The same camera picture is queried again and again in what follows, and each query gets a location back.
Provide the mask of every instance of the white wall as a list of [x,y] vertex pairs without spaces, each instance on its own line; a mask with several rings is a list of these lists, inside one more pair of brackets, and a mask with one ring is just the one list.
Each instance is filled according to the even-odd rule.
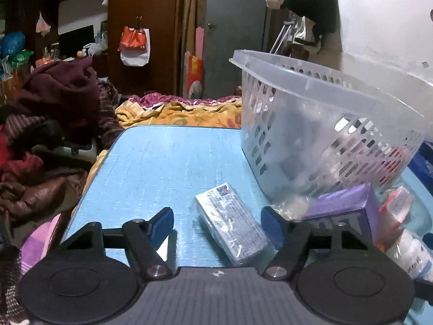
[[78,28],[93,25],[94,34],[100,30],[101,21],[108,18],[108,7],[104,0],[65,0],[58,7],[58,33],[63,34]]
[[[339,0],[341,48],[345,54],[431,80],[432,9],[433,0]],[[338,47],[331,44],[325,48]],[[424,68],[422,62],[430,68]]]

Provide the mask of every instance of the blue gripper pad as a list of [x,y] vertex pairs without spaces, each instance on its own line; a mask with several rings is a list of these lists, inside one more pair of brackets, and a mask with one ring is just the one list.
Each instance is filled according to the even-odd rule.
[[260,222],[269,240],[276,250],[280,250],[286,242],[284,227],[285,223],[278,221],[270,212],[271,207],[264,207],[261,210]]
[[167,236],[173,231],[175,224],[175,216],[172,209],[168,209],[163,215],[159,216],[159,213],[153,217],[149,223],[152,224],[150,231],[149,242],[151,246],[157,250]]

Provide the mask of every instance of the pink blanket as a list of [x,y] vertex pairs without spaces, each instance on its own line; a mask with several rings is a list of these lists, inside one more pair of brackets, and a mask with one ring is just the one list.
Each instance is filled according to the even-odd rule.
[[168,104],[172,101],[178,101],[179,103],[184,103],[187,105],[200,105],[204,104],[207,106],[212,105],[218,105],[221,103],[225,103],[227,101],[235,101],[237,98],[240,98],[239,96],[231,95],[231,96],[225,96],[224,98],[220,98],[217,100],[213,99],[184,99],[179,96],[174,95],[162,95],[160,93],[150,93],[147,95],[144,95],[142,98],[140,98],[137,95],[132,95],[129,98],[129,101],[132,103],[139,103],[141,107],[144,109],[151,109],[155,106],[160,106],[164,104]]

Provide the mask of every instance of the round black pad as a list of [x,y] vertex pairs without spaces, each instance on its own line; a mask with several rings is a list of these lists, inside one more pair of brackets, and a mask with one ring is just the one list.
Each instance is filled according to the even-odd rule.
[[388,261],[317,261],[300,273],[297,289],[312,310],[348,325],[402,321],[414,300],[413,281]]
[[92,260],[45,258],[23,276],[18,297],[27,312],[42,322],[82,325],[121,313],[138,284],[133,271],[103,256]]

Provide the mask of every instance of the black cloth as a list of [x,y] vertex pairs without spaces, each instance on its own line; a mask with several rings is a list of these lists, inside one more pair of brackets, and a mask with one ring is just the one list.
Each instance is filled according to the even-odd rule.
[[281,8],[288,8],[300,17],[307,17],[316,24],[313,27],[315,43],[325,33],[337,30],[337,0],[284,0]]

